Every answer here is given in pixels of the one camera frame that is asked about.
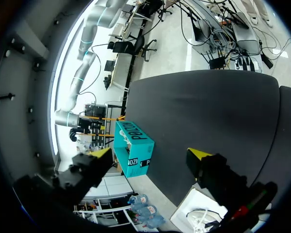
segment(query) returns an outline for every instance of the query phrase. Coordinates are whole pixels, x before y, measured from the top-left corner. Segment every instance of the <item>table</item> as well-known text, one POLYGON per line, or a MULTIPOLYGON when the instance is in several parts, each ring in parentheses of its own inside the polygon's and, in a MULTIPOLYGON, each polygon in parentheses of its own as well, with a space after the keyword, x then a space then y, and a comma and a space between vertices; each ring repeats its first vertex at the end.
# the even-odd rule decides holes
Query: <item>table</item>
POLYGON ((186 150, 227 158, 250 185, 270 151, 279 113, 275 78, 237 70, 196 70, 135 81, 126 120, 155 142, 148 177, 176 206, 195 183, 186 150))
MULTIPOLYGON (((119 28, 121 29, 119 37, 115 37, 116 39, 110 39, 110 41, 116 42, 119 40, 119 38, 123 41, 127 40, 127 37, 131 31, 131 26, 134 21, 134 19, 145 19, 147 21, 152 21, 151 19, 137 13, 139 7, 141 5, 141 2, 137 2, 137 4, 134 6, 130 17, 128 18, 128 21, 126 22, 126 27, 123 27, 123 24, 118 24, 117 27, 114 29, 113 34, 110 36, 114 36, 114 34, 117 34, 119 32, 119 28)), ((138 34, 140 30, 143 30, 142 27, 143 20, 138 22, 136 25, 138 26, 138 31, 133 31, 133 34, 135 37, 138 37, 138 34)), ((129 54, 124 53, 113 53, 112 56, 109 58, 111 61, 115 61, 114 63, 114 70, 111 72, 111 83, 109 86, 111 86, 114 83, 114 79, 116 76, 118 77, 126 77, 129 73, 129 68, 131 65, 132 56, 129 54)))

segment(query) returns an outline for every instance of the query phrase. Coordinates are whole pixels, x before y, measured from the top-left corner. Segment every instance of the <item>black cable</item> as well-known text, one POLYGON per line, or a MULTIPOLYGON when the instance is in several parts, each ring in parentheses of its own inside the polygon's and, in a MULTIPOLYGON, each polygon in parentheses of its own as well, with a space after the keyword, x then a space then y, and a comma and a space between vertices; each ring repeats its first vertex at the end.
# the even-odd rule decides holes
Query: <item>black cable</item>
POLYGON ((272 37, 270 34, 268 34, 268 33, 266 33, 266 32, 264 32, 264 31, 262 31, 262 30, 260 30, 259 28, 257 28, 257 27, 252 27, 253 29, 257 29, 258 31, 260 31, 262 34, 263 34, 263 36, 264 36, 264 38, 265 38, 265 42, 266 42, 266 48, 271 48, 271 49, 274 49, 274 48, 277 48, 277 41, 275 40, 275 38, 274 37, 272 37), (268 46, 268 44, 267 44, 267 39, 266 39, 266 36, 265 36, 265 34, 267 34, 269 37, 271 37, 274 41, 275 41, 275 46, 274 47, 269 47, 268 46))
POLYGON ((191 9, 191 10, 193 10, 208 26, 209 26, 209 28, 212 28, 212 26, 198 13, 198 11, 197 10, 195 10, 187 1, 185 1, 185 0, 182 0, 183 2, 185 2, 186 3, 186 5, 188 5, 188 6, 190 6, 189 8, 191 9))
POLYGON ((99 58, 99 56, 93 51, 93 47, 91 47, 91 50, 92 50, 92 52, 96 55, 96 57, 98 58, 98 60, 99 60, 99 63, 100 63, 100 66, 99 66, 99 73, 98 73, 98 75, 97 75, 97 77, 94 79, 94 81, 87 87, 87 88, 85 88, 84 90, 82 90, 82 91, 80 91, 80 93, 82 93, 82 92, 84 92, 85 90, 87 90, 88 88, 90 88, 93 84, 94 84, 94 82, 96 82, 96 80, 99 78, 99 75, 100 75, 100 72, 101 72, 101 60, 100 60, 100 58, 99 58))
POLYGON ((97 98, 96 98, 96 96, 95 96, 95 94, 94 94, 93 92, 86 91, 86 92, 84 92, 84 93, 82 93, 82 94, 78 94, 78 95, 80 96, 80 95, 83 95, 83 94, 86 94, 86 93, 90 93, 90 94, 92 94, 92 95, 95 97, 95 103, 94 103, 94 108, 95 108, 96 103, 97 103, 97 98))
POLYGON ((218 25, 219 26, 221 26, 220 24, 219 24, 219 22, 214 18, 214 16, 212 16, 211 14, 209 14, 209 12, 207 11, 207 10, 205 10, 203 7, 201 7, 201 9, 203 9, 211 18, 213 18, 217 23, 218 23, 218 25))
MULTIPOLYGON (((163 2, 163 9, 162 9, 162 11, 164 11, 164 7, 165 7, 165 3, 164 3, 164 0, 162 1, 163 2)), ((162 13, 162 15, 161 15, 161 18, 160 18, 160 20, 154 25, 154 27, 153 28, 151 28, 149 31, 147 31, 146 33, 144 33, 144 34, 142 34, 142 35, 140 35, 138 38, 140 38, 140 37, 142 37, 142 36, 145 36, 145 35, 147 35, 148 33, 150 33, 161 21, 162 21, 162 18, 163 18, 163 14, 164 14, 164 12, 162 13)), ((130 42, 130 41, 133 41, 133 40, 137 40, 138 38, 136 38, 136 39, 131 39, 131 40, 127 40, 126 42, 130 42)))
POLYGON ((284 52, 285 47, 289 45, 289 44, 287 44, 289 40, 291 40, 291 38, 289 38, 287 40, 286 44, 284 45, 284 47, 282 47, 281 52, 279 54, 277 54, 277 57, 276 58, 269 58, 269 59, 270 60, 276 60, 276 59, 278 59, 280 57, 280 55, 284 52))
MULTIPOLYGON (((194 8, 191 8, 190 7, 190 5, 186 2, 186 1, 184 1, 185 3, 186 3, 186 6, 187 6, 187 8, 189 8, 191 11, 195 11, 195 13, 201 18, 201 19, 203 19, 201 16, 200 16, 200 14, 194 9, 194 8)), ((198 22, 198 25, 199 25, 199 28, 200 28, 200 30, 201 30, 201 32, 202 32, 202 34, 203 34, 203 36, 205 37, 205 38, 207 38, 206 37, 206 35, 204 34, 204 32, 203 32, 203 30, 202 30, 202 27, 200 26, 200 22, 199 22, 199 20, 197 19, 197 22, 198 22)))
POLYGON ((223 12, 222 21, 221 21, 221 27, 223 27, 223 19, 225 18, 224 14, 225 14, 227 8, 225 8, 224 9, 224 12, 223 12))
POLYGON ((199 44, 199 45, 194 45, 194 44, 190 43, 190 42, 187 40, 187 38, 185 37, 184 32, 183 32, 182 9, 181 9, 181 8, 180 8, 180 12, 181 12, 181 31, 182 31, 182 35, 183 35, 183 38, 185 39, 185 41, 186 41, 188 44, 192 45, 192 46, 202 46, 202 45, 204 45, 204 44, 207 42, 207 40, 209 40, 210 37, 208 37, 208 39, 206 39, 206 41, 203 41, 203 43, 202 43, 202 44, 199 44))
POLYGON ((199 1, 206 2, 206 3, 209 3, 209 4, 212 4, 212 3, 220 4, 220 3, 226 2, 227 0, 224 0, 224 1, 221 1, 221 2, 209 2, 209 1, 203 1, 203 0, 199 0, 199 1))

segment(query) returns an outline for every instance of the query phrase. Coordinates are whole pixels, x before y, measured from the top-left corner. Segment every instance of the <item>black cushion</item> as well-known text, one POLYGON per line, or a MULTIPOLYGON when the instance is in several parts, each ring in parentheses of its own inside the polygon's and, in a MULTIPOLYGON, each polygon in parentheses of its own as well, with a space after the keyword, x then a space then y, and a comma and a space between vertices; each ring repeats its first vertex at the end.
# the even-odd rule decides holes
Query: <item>black cushion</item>
POLYGON ((280 111, 274 143, 257 177, 257 182, 269 181, 278 186, 272 201, 273 207, 277 207, 291 186, 291 88, 285 86, 280 87, 280 111))
POLYGON ((197 70, 135 81, 126 120, 155 141, 147 175, 179 205, 195 183, 188 147, 220 153, 248 185, 272 145, 279 88, 271 76, 236 70, 197 70))

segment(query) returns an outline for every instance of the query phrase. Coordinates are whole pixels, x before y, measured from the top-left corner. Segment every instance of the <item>wall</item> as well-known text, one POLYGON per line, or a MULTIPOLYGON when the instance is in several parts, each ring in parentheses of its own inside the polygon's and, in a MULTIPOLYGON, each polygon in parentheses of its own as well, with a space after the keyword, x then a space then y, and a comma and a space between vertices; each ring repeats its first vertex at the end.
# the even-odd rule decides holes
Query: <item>wall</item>
MULTIPOLYGON (((127 18, 121 17, 117 23, 125 24, 127 21, 127 18)), ((106 44, 109 42, 110 36, 113 32, 114 28, 106 29, 99 27, 98 32, 96 34, 96 37, 93 41, 93 45, 100 45, 100 44, 106 44)), ((133 31, 133 35, 137 36, 139 29, 138 27, 131 27, 131 30, 133 31)), ((70 89, 70 85, 73 79, 73 76, 76 72, 76 70, 80 67, 81 61, 77 60, 78 55, 78 49, 80 45, 80 39, 81 39, 81 33, 82 33, 82 25, 79 27, 78 31, 75 34, 75 37, 73 38, 69 51, 66 55, 65 61, 63 63, 63 67, 61 70, 61 74, 59 77, 58 87, 57 87, 57 95, 56 95, 56 109, 60 109, 60 106, 62 106, 66 99, 67 94, 70 89)), ((104 67, 107 60, 114 59, 115 53, 112 52, 112 50, 108 50, 107 46, 99 46, 94 48, 95 53, 99 56, 101 60, 101 73, 96 80, 96 82, 86 91, 93 92, 97 98, 97 104, 104 105, 106 103, 108 104, 115 104, 115 105, 122 105, 122 102, 120 101, 120 98, 123 97, 124 91, 114 85, 111 85, 108 90, 105 89, 104 86, 104 77, 110 74, 110 72, 104 71, 104 67)), ((119 62, 129 64, 131 61, 131 55, 129 54, 120 54, 119 62)), ((96 60, 93 62, 92 66, 90 67, 87 76, 84 80, 84 84, 81 88, 83 90, 84 88, 88 87, 92 81, 97 77, 99 73, 99 61, 96 58, 96 60)), ((124 68, 124 64, 119 64, 119 69, 124 68)), ((125 86, 127 76, 117 76, 115 77, 114 81, 118 84, 125 86)), ((84 111, 84 105, 88 103, 94 103, 95 98, 91 94, 84 94, 80 95, 77 100, 76 107, 72 110, 73 113, 78 114, 82 111, 84 111)), ((120 109, 113 109, 113 115, 112 117, 119 117, 120 116, 120 109)), ((112 122, 111 126, 111 134, 114 132, 114 126, 115 122, 112 122)), ((76 149, 77 143, 72 142, 69 138, 69 131, 70 127, 65 126, 56 126, 56 139, 58 144, 58 150, 59 154, 61 156, 61 165, 59 170, 63 171, 67 169, 68 165, 71 164, 71 158, 75 156, 78 152, 76 149)), ((90 141, 91 137, 88 136, 86 138, 86 141, 90 141)))
MULTIPOLYGON (((75 17, 88 3, 88 1, 76 2, 74 0, 36 2, 38 5, 33 5, 31 7, 33 11, 25 18, 39 38, 43 38, 47 33, 53 31, 54 16, 58 15, 68 2, 82 4, 75 17)), ((52 66, 54 66, 63 39, 73 21, 63 28, 60 43, 55 43, 53 48, 49 47, 49 60, 52 66)), ((2 59, 0 64, 0 96, 9 92, 16 95, 13 101, 6 100, 0 104, 0 150, 12 179, 26 174, 43 172, 45 166, 54 167, 55 164, 50 153, 51 144, 45 120, 52 72, 34 72, 32 70, 33 62, 32 56, 12 51, 11 56, 2 59), (29 106, 33 106, 34 109, 31 115, 27 113, 29 106), (40 158, 34 158, 36 151, 40 152, 40 158)))
POLYGON ((40 40, 53 24, 58 13, 63 10, 70 0, 36 0, 30 12, 25 16, 26 21, 40 40))

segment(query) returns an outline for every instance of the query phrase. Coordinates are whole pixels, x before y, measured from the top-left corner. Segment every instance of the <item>water bottle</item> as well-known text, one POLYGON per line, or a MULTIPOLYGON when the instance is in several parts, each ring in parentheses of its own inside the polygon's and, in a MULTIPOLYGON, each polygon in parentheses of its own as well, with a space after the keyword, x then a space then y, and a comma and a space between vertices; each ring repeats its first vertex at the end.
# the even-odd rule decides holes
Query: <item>water bottle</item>
POLYGON ((158 228, 160 227, 161 225, 163 225, 165 223, 165 219, 160 216, 160 215, 156 215, 154 216, 153 218, 149 218, 149 220, 147 220, 145 222, 146 226, 150 229, 153 229, 153 228, 158 228))
POLYGON ((148 203, 149 199, 145 194, 137 195, 137 196, 131 196, 128 204, 143 204, 144 206, 148 203))
POLYGON ((139 210, 139 209, 141 209, 141 208, 143 208, 143 207, 145 207, 147 204, 131 204, 130 205, 130 208, 131 208, 131 211, 133 211, 134 213, 136 213, 137 212, 137 210, 139 210))
POLYGON ((137 214, 143 217, 150 217, 152 215, 155 215, 156 213, 157 213, 157 209, 154 205, 143 207, 137 210, 137 214))
POLYGON ((136 219, 138 219, 140 222, 144 223, 149 220, 149 217, 144 217, 140 215, 136 215, 136 219))

